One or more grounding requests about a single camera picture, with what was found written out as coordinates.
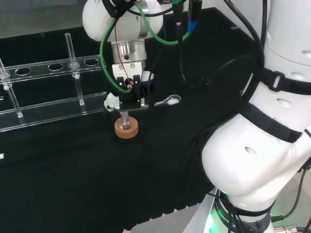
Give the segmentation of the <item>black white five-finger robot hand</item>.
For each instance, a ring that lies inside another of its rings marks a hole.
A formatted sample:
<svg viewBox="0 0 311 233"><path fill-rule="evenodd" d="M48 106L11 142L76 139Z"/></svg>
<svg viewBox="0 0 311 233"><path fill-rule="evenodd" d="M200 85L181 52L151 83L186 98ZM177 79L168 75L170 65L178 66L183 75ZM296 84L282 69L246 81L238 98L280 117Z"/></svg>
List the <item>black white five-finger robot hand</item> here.
<svg viewBox="0 0 311 233"><path fill-rule="evenodd" d="M149 107L150 91L154 90L154 74L150 71L143 71L142 75L134 75L132 78L124 79L117 77L117 84L121 87L127 87L132 83L132 89L129 93L114 96L109 93L104 101L106 110L112 112L129 112L146 110Z"/></svg>

